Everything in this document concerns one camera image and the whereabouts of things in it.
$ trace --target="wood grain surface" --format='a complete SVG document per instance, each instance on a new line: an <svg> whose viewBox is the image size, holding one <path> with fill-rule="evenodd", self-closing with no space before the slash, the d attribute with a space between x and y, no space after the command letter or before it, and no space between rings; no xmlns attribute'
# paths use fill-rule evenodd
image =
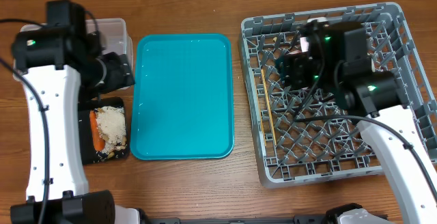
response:
<svg viewBox="0 0 437 224"><path fill-rule="evenodd" d="M292 216L324 213L329 208L356 202L372 213L388 214L390 220L401 222L398 205L384 176L279 189L261 186L240 67L238 34L241 21L251 16L394 1L405 12L428 79L437 88L437 0L75 1L97 18L123 18L134 46L142 37L155 33L223 33L232 43L235 148L230 156L222 160L145 162L130 155L127 160L86 166L90 191L109 189L117 204L143 208L151 217ZM0 18L44 22L44 3L44 0L0 1ZM10 63L10 45L21 26L0 25L0 56ZM10 206L25 202L30 164L29 122L20 83L0 68L0 84L0 223L9 223ZM124 99L129 121L132 95L133 88L110 95ZM183 117L175 118L175 122L184 122Z"/></svg>

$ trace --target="gray dish rack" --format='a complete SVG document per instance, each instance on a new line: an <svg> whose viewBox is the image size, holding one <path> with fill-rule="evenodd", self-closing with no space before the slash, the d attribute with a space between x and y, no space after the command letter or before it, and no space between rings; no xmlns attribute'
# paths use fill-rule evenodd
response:
<svg viewBox="0 0 437 224"><path fill-rule="evenodd" d="M239 49L261 183L277 188L383 173L375 154L351 121L337 119L308 125L290 122L292 114L287 111L296 108L308 90L284 88L274 61L289 53L297 27L317 17L326 17L330 23L363 24L369 36L369 54L377 70L395 73L404 86L419 135L435 163L437 102L398 4L257 16L242 21ZM329 95L319 89L314 96L321 100ZM345 114L334 100L326 103L317 100L312 98L302 111L305 117Z"/></svg>

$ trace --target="black cable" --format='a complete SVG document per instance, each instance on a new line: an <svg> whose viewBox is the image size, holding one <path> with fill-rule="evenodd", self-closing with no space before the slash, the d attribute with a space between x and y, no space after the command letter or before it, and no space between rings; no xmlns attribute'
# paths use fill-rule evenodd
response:
<svg viewBox="0 0 437 224"><path fill-rule="evenodd" d="M44 220L44 214L47 208L48 187L50 185L50 154L49 154L50 149L48 143L48 124L47 124L46 110L44 108L44 105L42 104L41 97L38 95L37 91L32 87L32 85L27 81L27 79L21 76L20 73L18 73L9 64L7 64L5 60L3 60L1 57L0 57L0 64L2 64L7 70L12 72L29 89L29 91L34 96L38 104L38 108L41 112L42 127L44 129L44 195L42 198L42 207L41 207L40 218L38 219L38 223L42 224Z"/></svg>
<svg viewBox="0 0 437 224"><path fill-rule="evenodd" d="M299 36L300 36L300 32L298 30L298 31L296 31L296 34L293 36L292 42L290 43L290 47L288 48L289 52L291 52L293 47L296 45Z"/></svg>
<svg viewBox="0 0 437 224"><path fill-rule="evenodd" d="M370 122L372 124L376 124L376 125L384 128L387 131L394 134L400 141L402 141L405 149L410 150L412 156L414 157L417 164L421 168L422 174L423 174L423 176L425 176L425 179L426 179L426 181L429 185L429 188L432 192L432 195L434 196L434 199L436 200L436 203L437 203L436 187L434 186L434 184L431 180L431 177L429 176L428 171L425 168L425 165L423 164L422 160L419 158L419 155L417 154L416 150L413 148L413 145L410 142L408 142L403 136L401 136L396 130L392 129L390 126L383 124L382 122L379 122L377 120L368 118L368 117L359 117L356 115L322 115L322 116L318 116L318 117L308 117L308 118L304 118L304 119L297 119L295 122L312 122L312 121L324 121L324 120L332 120L332 119L349 119L349 120L360 120L360 121Z"/></svg>
<svg viewBox="0 0 437 224"><path fill-rule="evenodd" d="M339 85L339 69L340 69L340 66L342 64L344 64L344 61L340 60L340 61L338 61L338 63L335 65L335 68L334 68L334 86L335 86L335 89L337 91L340 90L340 85Z"/></svg>
<svg viewBox="0 0 437 224"><path fill-rule="evenodd" d="M46 25L42 25L41 23L37 23L37 22L32 21L32 20L18 19L18 18L4 18L4 19L0 19L0 23L28 23L28 24L37 25L37 26L40 26L40 27L46 27Z"/></svg>
<svg viewBox="0 0 437 224"><path fill-rule="evenodd" d="M335 96L334 95L331 95L331 96L329 96L329 97L327 97L327 98L324 98L324 99L322 99L322 100L318 100L319 102L328 102L328 101L331 101L331 100L333 100L335 98Z"/></svg>
<svg viewBox="0 0 437 224"><path fill-rule="evenodd" d="M319 76L318 78L314 81L314 84L311 86L309 93L307 95L307 97L300 103L300 105L298 106L298 108L295 110L294 112L294 118L293 121L296 121L296 118L298 117L300 111L302 110L302 108L307 105L308 100L310 99L310 97L313 95L313 92L315 91L315 88L317 87L319 80L322 78L323 75L323 71L325 69L325 55L324 55L324 51L322 48L322 43L320 42L320 37L318 34L314 34L315 35L315 40L317 41L317 44L319 46L320 49L320 57L322 58L322 66L320 66L320 71L319 71Z"/></svg>
<svg viewBox="0 0 437 224"><path fill-rule="evenodd" d="M98 38L98 45L100 47L100 56L103 56L103 48L101 46L102 42L100 41L101 40L100 39L100 30L98 29L98 23L97 23L96 17L94 17L94 15L90 11L86 10L85 13L93 20L94 27L96 28L96 35L97 35L97 38Z"/></svg>

